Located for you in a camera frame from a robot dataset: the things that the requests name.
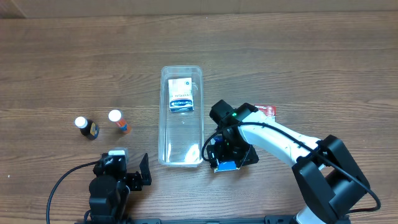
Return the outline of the blue yellow VapoDrops box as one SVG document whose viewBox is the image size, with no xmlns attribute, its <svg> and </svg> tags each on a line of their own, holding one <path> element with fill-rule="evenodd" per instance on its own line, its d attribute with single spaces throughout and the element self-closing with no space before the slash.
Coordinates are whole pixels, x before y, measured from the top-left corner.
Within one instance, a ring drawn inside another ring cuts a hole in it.
<svg viewBox="0 0 398 224">
<path fill-rule="evenodd" d="M 216 136 L 212 141 L 213 152 L 211 155 L 215 160 L 214 172 L 238 170 L 234 147 L 221 136 Z"/>
</svg>

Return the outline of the red orange small box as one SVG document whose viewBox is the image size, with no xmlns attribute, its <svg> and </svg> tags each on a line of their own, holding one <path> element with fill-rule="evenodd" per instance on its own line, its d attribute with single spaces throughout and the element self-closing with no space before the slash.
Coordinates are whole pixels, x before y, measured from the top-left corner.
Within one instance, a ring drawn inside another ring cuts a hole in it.
<svg viewBox="0 0 398 224">
<path fill-rule="evenodd" d="M 258 108 L 259 111 L 262 111 L 265 116 L 272 120 L 275 121 L 276 117 L 276 107 L 273 105 L 255 105 L 256 108 Z"/>
</svg>

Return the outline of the white blue Hansaplast box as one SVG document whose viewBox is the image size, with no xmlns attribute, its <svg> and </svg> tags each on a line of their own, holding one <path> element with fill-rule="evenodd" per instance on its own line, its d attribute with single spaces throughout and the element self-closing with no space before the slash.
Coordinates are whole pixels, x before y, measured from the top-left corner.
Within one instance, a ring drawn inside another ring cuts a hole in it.
<svg viewBox="0 0 398 224">
<path fill-rule="evenodd" d="M 169 108 L 171 112 L 193 111 L 193 93 L 191 78 L 168 80 Z"/>
</svg>

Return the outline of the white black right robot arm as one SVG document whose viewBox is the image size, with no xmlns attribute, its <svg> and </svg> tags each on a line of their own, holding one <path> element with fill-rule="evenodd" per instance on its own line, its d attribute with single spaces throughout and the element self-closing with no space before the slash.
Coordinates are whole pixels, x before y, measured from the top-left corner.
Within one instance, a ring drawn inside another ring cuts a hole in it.
<svg viewBox="0 0 398 224">
<path fill-rule="evenodd" d="M 220 100 L 210 118 L 217 129 L 202 146 L 201 156 L 214 171 L 257 163 L 256 146 L 292 169 L 305 207 L 291 223 L 349 223 L 353 206 L 371 192 L 349 150 L 333 135 L 321 140 L 297 133 L 249 103 L 233 108 Z"/>
</svg>

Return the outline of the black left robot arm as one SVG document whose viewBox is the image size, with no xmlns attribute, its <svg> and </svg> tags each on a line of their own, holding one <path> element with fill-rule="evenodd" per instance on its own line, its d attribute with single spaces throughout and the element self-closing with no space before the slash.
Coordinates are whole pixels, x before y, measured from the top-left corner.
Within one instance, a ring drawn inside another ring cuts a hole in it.
<svg viewBox="0 0 398 224">
<path fill-rule="evenodd" d="M 133 223 L 124 211 L 132 191 L 141 191 L 152 183 L 149 158 L 145 154 L 139 171 L 127 171 L 127 151 L 112 150 L 102 154 L 93 172 L 96 177 L 89 184 L 91 223 Z"/>
</svg>

